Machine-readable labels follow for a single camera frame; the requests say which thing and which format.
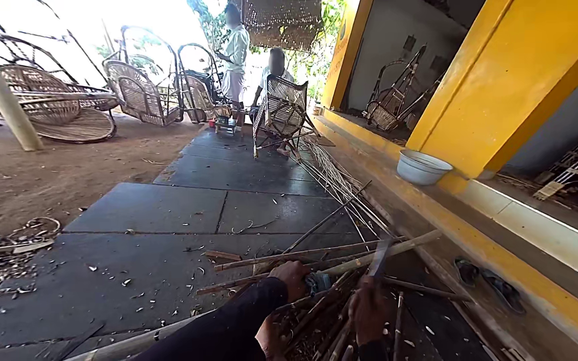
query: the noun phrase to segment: white shirt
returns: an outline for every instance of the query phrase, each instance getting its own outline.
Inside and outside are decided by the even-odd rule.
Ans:
[[[228,56],[231,62],[225,62],[225,68],[235,73],[244,74],[248,48],[249,32],[243,24],[240,24],[231,30],[231,34],[229,34],[224,55]]]
[[[271,75],[271,70],[269,70],[269,66],[265,66],[262,70],[262,78],[260,78],[260,87],[262,88],[262,92],[260,93],[261,99],[264,99],[265,96],[267,96],[267,77],[269,75]],[[292,83],[294,82],[292,75],[289,74],[286,68],[285,71],[283,71],[281,78],[289,80]]]

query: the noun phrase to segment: blade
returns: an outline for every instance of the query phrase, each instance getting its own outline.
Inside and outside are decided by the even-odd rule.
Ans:
[[[376,252],[374,253],[374,260],[369,265],[369,272],[367,273],[368,275],[372,277],[381,275],[385,266],[387,249],[389,248],[390,243],[391,240],[383,240],[379,242],[378,246],[376,247]]]

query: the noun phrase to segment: white pole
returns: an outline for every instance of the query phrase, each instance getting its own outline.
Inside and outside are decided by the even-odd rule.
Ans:
[[[44,145],[39,139],[35,128],[33,128],[30,120],[28,120],[26,113],[21,109],[17,97],[12,94],[10,88],[6,85],[6,81],[1,76],[1,73],[0,112],[24,150],[31,151],[44,149]]]

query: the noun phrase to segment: hand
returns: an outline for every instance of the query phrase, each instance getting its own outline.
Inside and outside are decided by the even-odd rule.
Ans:
[[[303,278],[309,272],[309,267],[300,261],[289,261],[272,269],[269,277],[276,277],[287,285],[287,301],[293,302],[304,295]]]
[[[360,279],[360,288],[352,297],[349,318],[356,327],[358,346],[382,339],[387,312],[375,279],[368,275],[363,276]]]
[[[228,57],[228,56],[220,53],[219,51],[216,51],[215,55],[216,55],[218,58],[222,59],[223,61],[228,61],[228,60],[229,60],[229,57]]]

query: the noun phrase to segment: bare foot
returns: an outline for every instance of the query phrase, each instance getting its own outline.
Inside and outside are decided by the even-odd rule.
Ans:
[[[262,326],[260,326],[258,333],[256,333],[256,340],[258,340],[268,360],[286,361],[276,325],[271,321],[271,316],[267,317]]]
[[[280,148],[278,148],[278,149],[276,149],[276,150],[278,151],[278,153],[284,155],[285,157],[288,157],[288,156],[289,156],[289,151],[286,150],[286,149],[280,149]]]

